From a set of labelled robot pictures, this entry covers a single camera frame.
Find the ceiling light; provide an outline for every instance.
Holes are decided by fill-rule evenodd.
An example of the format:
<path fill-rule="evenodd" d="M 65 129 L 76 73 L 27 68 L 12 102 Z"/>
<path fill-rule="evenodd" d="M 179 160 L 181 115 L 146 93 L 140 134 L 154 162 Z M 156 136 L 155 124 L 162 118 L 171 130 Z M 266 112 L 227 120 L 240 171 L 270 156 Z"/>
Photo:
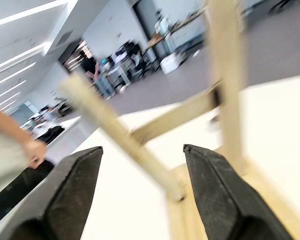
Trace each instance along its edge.
<path fill-rule="evenodd" d="M 20 82 L 19 84 L 13 86 L 13 87 L 10 88 L 9 90 L 7 90 L 7 91 L 1 93 L 1 94 L 0 94 L 0 97 L 2 97 L 3 95 L 5 95 L 5 94 L 11 92 L 13 89 L 16 89 L 16 88 L 19 87 L 20 85 L 24 84 L 26 81 L 27 81 L 27 80 L 24 80 L 24 81 Z"/>
<path fill-rule="evenodd" d="M 43 48 L 45 44 L 46 44 L 46 43 L 44 42 L 44 43 L 42 43 L 42 44 L 40 44 L 40 45 L 38 45 L 38 46 L 35 46 L 35 47 L 33 47 L 33 48 L 31 48 L 31 49 L 29 49 L 29 50 L 27 50 L 27 51 L 24 51 L 23 53 L 20 53 L 20 54 L 17 55 L 17 56 L 14 56 L 13 58 L 10 58 L 9 60 L 7 60 L 7 61 L 5 61 L 5 62 L 3 62 L 3 63 L 0 63 L 0 68 L 3 67 L 4 65 L 7 65 L 7 64 L 9 64 L 9 63 L 12 63 L 13 61 L 15 61 L 15 60 L 17 60 L 17 59 L 20 59 L 20 58 L 26 56 L 26 55 L 28 55 L 28 54 L 30 54 L 30 53 L 32 53 L 32 52 L 38 50 L 38 49 Z"/>
<path fill-rule="evenodd" d="M 60 5 L 68 3 L 68 1 L 69 0 L 56 0 L 56 1 L 52 1 L 52 2 L 49 2 L 49 3 L 43 4 L 41 6 L 36 6 L 34 8 L 31 8 L 31 9 L 28 9 L 28 10 L 25 10 L 25 11 L 13 14 L 11 16 L 7 16 L 7 17 L 4 17 L 4 18 L 1 18 L 0 19 L 0 25 L 7 24 L 7 23 L 10 23 L 12 21 L 15 21 L 15 20 L 18 20 L 18 19 L 22 19 L 22 18 L 25 18 L 25 17 L 33 15 L 33 14 L 37 14 L 37 13 L 40 13 L 42 11 L 58 7 Z"/>
<path fill-rule="evenodd" d="M 76 58 L 72 59 L 70 62 L 68 62 L 67 65 L 69 65 L 70 63 L 72 63 L 73 61 L 77 60 L 77 59 L 80 58 L 80 57 L 81 57 L 81 55 L 79 55 L 79 56 L 77 56 Z"/>
<path fill-rule="evenodd" d="M 6 112 L 8 112 L 9 110 L 11 110 L 12 108 L 13 108 L 13 106 L 10 107 L 9 109 L 5 110 L 5 111 L 3 112 L 3 114 L 6 113 Z"/>
<path fill-rule="evenodd" d="M 72 68 L 74 65 L 81 63 L 83 61 L 83 59 L 85 59 L 84 57 L 81 58 L 79 61 L 75 62 L 74 64 L 72 64 L 71 66 L 69 66 L 69 69 Z"/>
<path fill-rule="evenodd" d="M 7 80 L 9 80 L 9 79 L 11 79 L 11 78 L 13 78 L 14 76 L 17 76 L 18 74 L 24 72 L 25 70 L 27 70 L 27 69 L 33 67 L 35 64 L 36 64 L 36 63 L 34 62 L 34 63 L 30 64 L 29 66 L 26 66 L 25 68 L 22 68 L 21 70 L 15 72 L 14 74 L 11 74 L 10 76 L 7 76 L 6 78 L 4 78 L 4 79 L 2 79 L 2 80 L 0 81 L 0 84 L 4 83 L 5 81 L 7 81 Z"/>
<path fill-rule="evenodd" d="M 13 99 L 15 96 L 17 96 L 17 95 L 20 94 L 20 93 L 21 93 L 21 92 L 18 92 L 18 93 L 16 93 L 15 95 L 9 97 L 7 100 L 4 100 L 2 103 L 0 103 L 0 106 L 1 106 L 2 104 L 5 104 L 6 102 L 8 102 L 10 99 Z"/>
<path fill-rule="evenodd" d="M 1 108 L 0 111 L 6 109 L 7 107 L 9 107 L 10 105 L 14 104 L 17 100 L 14 100 L 12 102 L 10 102 L 7 106 L 5 106 L 4 108 Z"/>

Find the wooden leg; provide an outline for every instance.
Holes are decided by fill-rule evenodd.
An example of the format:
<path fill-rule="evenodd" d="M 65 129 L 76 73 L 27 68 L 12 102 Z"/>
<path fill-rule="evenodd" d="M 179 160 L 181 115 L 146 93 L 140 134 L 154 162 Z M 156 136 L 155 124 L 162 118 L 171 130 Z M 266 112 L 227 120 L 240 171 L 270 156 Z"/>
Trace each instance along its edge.
<path fill-rule="evenodd" d="M 208 240 L 196 206 L 187 164 L 171 172 L 184 183 L 186 195 L 181 202 L 167 200 L 171 240 Z"/>
<path fill-rule="evenodd" d="M 145 147 L 141 146 L 129 134 L 126 127 L 117 120 L 116 113 L 89 89 L 82 74 L 72 74 L 60 88 L 71 102 L 96 122 L 131 158 L 145 170 L 166 192 L 173 201 L 184 198 L 184 190 L 171 173 Z"/>
<path fill-rule="evenodd" d="M 239 91 L 243 88 L 243 35 L 240 16 L 233 0 L 207 0 L 208 40 L 212 79 L 218 81 L 221 96 L 220 125 L 228 160 L 239 175 L 246 172 L 242 155 Z"/>

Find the gray carpet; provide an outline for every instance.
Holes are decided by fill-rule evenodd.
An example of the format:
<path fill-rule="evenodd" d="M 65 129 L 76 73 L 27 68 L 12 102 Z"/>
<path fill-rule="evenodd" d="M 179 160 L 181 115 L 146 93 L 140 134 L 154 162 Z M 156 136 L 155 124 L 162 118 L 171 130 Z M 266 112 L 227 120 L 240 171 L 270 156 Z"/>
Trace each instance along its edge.
<path fill-rule="evenodd" d="M 268 15 L 276 3 L 258 5 L 248 17 L 247 84 L 256 85 L 300 75 L 300 4 L 292 1 L 283 12 Z M 119 115 L 183 101 L 209 86 L 208 51 L 190 57 L 176 71 L 158 71 L 109 100 Z"/>

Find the desk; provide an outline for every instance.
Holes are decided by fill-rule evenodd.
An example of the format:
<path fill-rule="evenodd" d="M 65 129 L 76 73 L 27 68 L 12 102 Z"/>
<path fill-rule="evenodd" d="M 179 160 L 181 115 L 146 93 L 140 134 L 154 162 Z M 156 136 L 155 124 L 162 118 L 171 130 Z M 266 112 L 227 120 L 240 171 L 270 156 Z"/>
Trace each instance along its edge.
<path fill-rule="evenodd" d="M 196 18 L 200 17 L 201 14 L 204 12 L 205 7 L 200 9 L 196 14 L 192 15 L 191 17 L 188 17 L 185 21 L 183 21 L 182 23 L 180 23 L 179 25 L 175 26 L 172 31 L 171 34 L 175 33 L 176 31 L 178 31 L 179 29 L 183 28 L 184 26 L 186 26 L 187 24 L 191 23 L 193 20 L 195 20 Z M 154 47 L 155 45 L 157 45 L 158 43 L 160 43 L 162 40 L 164 40 L 164 38 L 162 36 L 158 36 L 158 37 L 154 37 L 152 38 L 148 44 L 147 47 L 145 49 L 145 52 L 148 51 L 150 48 Z"/>
<path fill-rule="evenodd" d="M 300 216 L 300 76 L 250 86 L 240 94 L 243 151 Z M 125 114 L 136 128 L 179 103 Z M 147 143 L 169 168 L 186 162 L 183 144 L 215 150 L 222 144 L 210 119 L 217 109 Z M 76 151 L 103 146 L 91 210 L 81 240 L 170 240 L 164 191 L 97 129 Z"/>
<path fill-rule="evenodd" d="M 110 81 L 110 80 L 108 79 L 108 77 L 109 77 L 110 75 L 114 74 L 115 72 L 118 72 L 118 74 L 122 77 L 122 79 L 123 79 L 123 81 L 124 81 L 124 83 L 125 83 L 126 86 L 131 85 L 131 82 L 130 82 L 130 80 L 129 80 L 129 78 L 128 78 L 126 72 L 125 72 L 125 70 L 126 70 L 127 68 L 129 68 L 129 66 L 131 65 L 131 64 L 127 64 L 127 63 L 126 63 L 127 60 L 128 60 L 128 59 L 123 60 L 122 62 L 120 62 L 119 64 L 117 64 L 117 66 L 114 66 L 113 68 L 111 68 L 110 71 L 101 73 L 101 74 L 109 81 L 109 83 L 110 83 L 113 87 L 115 87 L 115 85 L 112 83 L 112 81 Z M 96 81 L 94 81 L 94 82 L 90 85 L 91 88 L 95 85 L 95 82 L 96 82 Z"/>

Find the khaki shirt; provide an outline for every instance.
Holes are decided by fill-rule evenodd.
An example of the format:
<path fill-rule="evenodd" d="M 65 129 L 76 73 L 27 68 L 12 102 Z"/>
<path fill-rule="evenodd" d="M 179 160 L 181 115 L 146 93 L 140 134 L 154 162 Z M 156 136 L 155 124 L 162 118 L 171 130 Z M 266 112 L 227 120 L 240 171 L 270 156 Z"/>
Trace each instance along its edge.
<path fill-rule="evenodd" d="M 22 146 L 9 136 L 0 132 L 0 192 L 10 184 L 28 166 Z M 14 207 L 1 221 L 0 232 L 16 212 L 20 204 Z"/>

